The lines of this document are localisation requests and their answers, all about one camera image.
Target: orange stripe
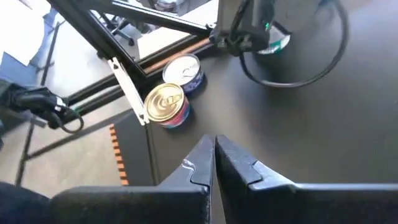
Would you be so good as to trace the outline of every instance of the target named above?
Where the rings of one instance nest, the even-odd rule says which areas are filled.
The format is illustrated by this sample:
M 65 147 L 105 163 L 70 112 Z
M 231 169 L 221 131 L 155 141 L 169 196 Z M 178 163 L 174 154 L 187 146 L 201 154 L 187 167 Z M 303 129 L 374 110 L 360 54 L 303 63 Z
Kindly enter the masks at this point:
M 129 185 L 129 181 L 128 180 L 122 180 L 122 185 Z

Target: gold can lid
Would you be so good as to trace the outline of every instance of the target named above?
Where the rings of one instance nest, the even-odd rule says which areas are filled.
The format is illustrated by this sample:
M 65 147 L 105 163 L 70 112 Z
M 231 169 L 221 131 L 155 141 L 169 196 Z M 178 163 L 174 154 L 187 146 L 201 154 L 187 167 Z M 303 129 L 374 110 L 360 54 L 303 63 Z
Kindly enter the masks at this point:
M 184 91 L 179 85 L 160 84 L 145 99 L 148 118 L 156 122 L 167 121 L 180 111 L 184 98 Z

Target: metal clamp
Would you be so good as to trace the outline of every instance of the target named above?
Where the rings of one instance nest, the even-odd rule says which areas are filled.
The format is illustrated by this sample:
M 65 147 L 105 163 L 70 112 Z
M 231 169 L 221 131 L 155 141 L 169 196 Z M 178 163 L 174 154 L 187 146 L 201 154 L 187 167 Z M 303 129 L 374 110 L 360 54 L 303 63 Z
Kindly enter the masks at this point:
M 108 63 L 141 125 L 144 126 L 145 124 L 149 124 L 144 103 L 124 67 L 119 63 L 116 57 L 112 58 L 112 60 L 108 60 Z

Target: black table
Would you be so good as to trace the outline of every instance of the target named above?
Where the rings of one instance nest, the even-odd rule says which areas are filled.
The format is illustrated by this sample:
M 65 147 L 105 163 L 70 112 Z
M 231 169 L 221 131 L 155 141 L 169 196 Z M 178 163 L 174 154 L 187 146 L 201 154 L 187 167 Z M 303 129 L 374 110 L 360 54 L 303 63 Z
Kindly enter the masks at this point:
M 351 23 L 347 51 L 328 76 L 310 86 L 264 88 L 244 76 L 237 58 L 202 60 L 206 82 L 188 97 L 189 120 L 172 130 L 151 123 L 148 138 L 141 138 L 150 143 L 152 154 L 145 157 L 158 181 L 204 134 L 225 134 L 294 182 L 398 182 L 398 2 L 345 4 Z M 340 37 L 340 18 L 329 5 L 277 55 L 247 54 L 248 67 L 278 81 L 308 78 L 331 61 Z M 117 134 L 133 128 L 126 121 L 115 127 Z M 147 149 L 129 140 L 121 142 L 122 154 Z

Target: floor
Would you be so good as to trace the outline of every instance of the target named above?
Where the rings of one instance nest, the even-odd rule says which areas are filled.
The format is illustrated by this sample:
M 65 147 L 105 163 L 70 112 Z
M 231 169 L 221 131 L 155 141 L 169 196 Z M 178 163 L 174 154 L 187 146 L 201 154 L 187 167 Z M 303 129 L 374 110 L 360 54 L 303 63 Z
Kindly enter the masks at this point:
M 133 27 L 127 27 L 126 32 L 135 39 L 141 36 Z M 120 42 L 132 56 L 138 57 L 136 46 L 129 47 L 126 40 Z M 53 60 L 55 65 L 50 68 L 45 85 L 60 96 L 70 95 L 111 74 L 107 62 L 100 60 L 96 50 L 67 22 L 59 29 Z M 129 108 L 127 99 L 120 98 L 86 115 L 85 126 L 91 126 Z M 0 151 L 1 181 L 14 183 L 28 128 L 29 124 L 25 123 L 3 136 L 5 146 Z M 29 152 L 67 136 L 60 129 L 36 127 Z M 28 161 L 22 180 L 23 187 L 48 197 L 81 185 L 121 185 L 108 128 Z

